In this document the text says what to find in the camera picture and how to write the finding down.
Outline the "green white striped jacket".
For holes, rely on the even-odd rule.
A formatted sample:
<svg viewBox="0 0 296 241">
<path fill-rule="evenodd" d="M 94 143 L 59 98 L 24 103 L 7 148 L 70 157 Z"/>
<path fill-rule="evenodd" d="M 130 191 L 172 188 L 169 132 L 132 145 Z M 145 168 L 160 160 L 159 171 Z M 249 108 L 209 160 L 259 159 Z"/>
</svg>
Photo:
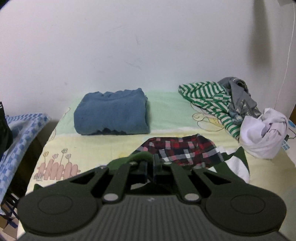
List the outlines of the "green white striped jacket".
<svg viewBox="0 0 296 241">
<path fill-rule="evenodd" d="M 210 139 L 195 134 L 186 137 L 153 137 L 142 143 L 127 157 L 112 160 L 110 170 L 117 170 L 125 163 L 158 157 L 161 162 L 175 163 L 185 170 L 208 169 L 232 179 L 250 181 L 248 162 L 242 147 L 226 149 L 216 146 Z"/>
</svg>

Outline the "pastel cartoon bed sheet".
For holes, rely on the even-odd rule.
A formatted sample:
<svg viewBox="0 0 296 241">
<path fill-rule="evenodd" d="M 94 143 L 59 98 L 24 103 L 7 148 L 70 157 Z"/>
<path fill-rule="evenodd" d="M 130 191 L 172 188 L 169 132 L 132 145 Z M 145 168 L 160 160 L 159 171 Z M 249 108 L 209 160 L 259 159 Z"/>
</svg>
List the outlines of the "pastel cartoon bed sheet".
<svg viewBox="0 0 296 241">
<path fill-rule="evenodd" d="M 176 92 L 150 92 L 151 131 L 144 135 L 82 136 L 74 129 L 74 102 L 47 141 L 37 161 L 27 191 L 35 185 L 48 186 L 76 176 L 114 159 L 129 156 L 153 137 L 186 137 L 200 134 L 211 140 L 217 151 L 226 155 L 222 172 L 230 171 L 245 182 L 279 195 L 288 207 L 295 205 L 295 165 L 284 150 L 271 160 L 239 154 L 239 144 L 222 123 L 191 104 Z"/>
</svg>

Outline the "folded blue sweater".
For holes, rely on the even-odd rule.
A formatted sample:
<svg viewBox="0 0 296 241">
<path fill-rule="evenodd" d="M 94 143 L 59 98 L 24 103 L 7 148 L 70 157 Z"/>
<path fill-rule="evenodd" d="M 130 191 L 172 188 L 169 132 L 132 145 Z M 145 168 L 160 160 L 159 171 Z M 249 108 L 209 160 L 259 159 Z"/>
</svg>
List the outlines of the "folded blue sweater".
<svg viewBox="0 0 296 241">
<path fill-rule="evenodd" d="M 81 135 L 149 133 L 147 97 L 141 88 L 86 94 L 74 111 L 74 128 Z"/>
</svg>

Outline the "white crumpled shirt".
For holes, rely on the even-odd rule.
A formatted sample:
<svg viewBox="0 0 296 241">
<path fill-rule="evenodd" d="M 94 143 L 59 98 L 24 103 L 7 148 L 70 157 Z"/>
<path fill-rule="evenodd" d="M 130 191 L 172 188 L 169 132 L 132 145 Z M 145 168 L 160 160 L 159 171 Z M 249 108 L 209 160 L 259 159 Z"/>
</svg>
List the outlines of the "white crumpled shirt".
<svg viewBox="0 0 296 241">
<path fill-rule="evenodd" d="M 266 108 L 258 118 L 244 118 L 239 143 L 252 156 L 273 159 L 280 151 L 287 132 L 287 117 L 272 108 Z"/>
</svg>

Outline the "green white striped shirt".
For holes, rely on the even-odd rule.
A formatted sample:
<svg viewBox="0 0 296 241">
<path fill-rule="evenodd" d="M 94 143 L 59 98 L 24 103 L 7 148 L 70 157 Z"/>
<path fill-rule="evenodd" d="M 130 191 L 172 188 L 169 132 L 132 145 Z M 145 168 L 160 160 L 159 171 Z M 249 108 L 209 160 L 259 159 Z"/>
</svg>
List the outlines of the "green white striped shirt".
<svg viewBox="0 0 296 241">
<path fill-rule="evenodd" d="M 233 122 L 229 113 L 231 97 L 222 85 L 211 81 L 181 84 L 178 92 L 187 101 L 215 116 L 232 137 L 239 139 L 240 126 Z"/>
</svg>

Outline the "grey garment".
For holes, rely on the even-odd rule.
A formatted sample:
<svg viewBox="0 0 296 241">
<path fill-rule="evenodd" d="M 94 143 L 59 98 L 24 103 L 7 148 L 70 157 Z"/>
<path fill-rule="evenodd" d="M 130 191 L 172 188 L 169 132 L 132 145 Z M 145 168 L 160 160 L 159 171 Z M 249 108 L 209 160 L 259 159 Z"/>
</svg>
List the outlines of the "grey garment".
<svg viewBox="0 0 296 241">
<path fill-rule="evenodd" d="M 258 118 L 261 112 L 251 98 L 246 83 L 236 77 L 225 77 L 218 82 L 230 95 L 229 114 L 235 125 L 241 126 L 246 116 Z"/>
</svg>

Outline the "blue checkered cloth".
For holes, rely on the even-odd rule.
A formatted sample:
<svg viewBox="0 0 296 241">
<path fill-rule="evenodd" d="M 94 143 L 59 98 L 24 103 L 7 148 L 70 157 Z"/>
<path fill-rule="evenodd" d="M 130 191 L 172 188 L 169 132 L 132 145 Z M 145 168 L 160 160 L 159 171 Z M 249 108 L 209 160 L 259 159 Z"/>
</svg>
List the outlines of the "blue checkered cloth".
<svg viewBox="0 0 296 241">
<path fill-rule="evenodd" d="M 6 116 L 6 121 L 13 133 L 13 143 L 1 159 L 1 200 L 4 199 L 25 152 L 50 118 L 44 113 L 29 113 Z"/>
</svg>

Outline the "black bag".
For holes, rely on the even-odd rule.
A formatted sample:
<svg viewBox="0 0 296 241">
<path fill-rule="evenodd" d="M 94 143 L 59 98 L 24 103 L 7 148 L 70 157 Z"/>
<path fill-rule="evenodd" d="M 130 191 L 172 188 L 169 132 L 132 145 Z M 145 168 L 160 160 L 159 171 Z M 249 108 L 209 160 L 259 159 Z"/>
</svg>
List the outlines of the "black bag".
<svg viewBox="0 0 296 241">
<path fill-rule="evenodd" d="M 8 126 L 8 123 L 6 121 L 5 117 L 5 112 L 4 112 L 4 107 L 1 102 L 1 109 L 0 109 L 0 133 L 1 133 L 1 138 L 0 138 L 0 159 L 2 159 L 3 154 L 5 151 L 8 150 L 8 148 L 11 146 L 13 143 L 13 133 L 11 129 Z"/>
</svg>

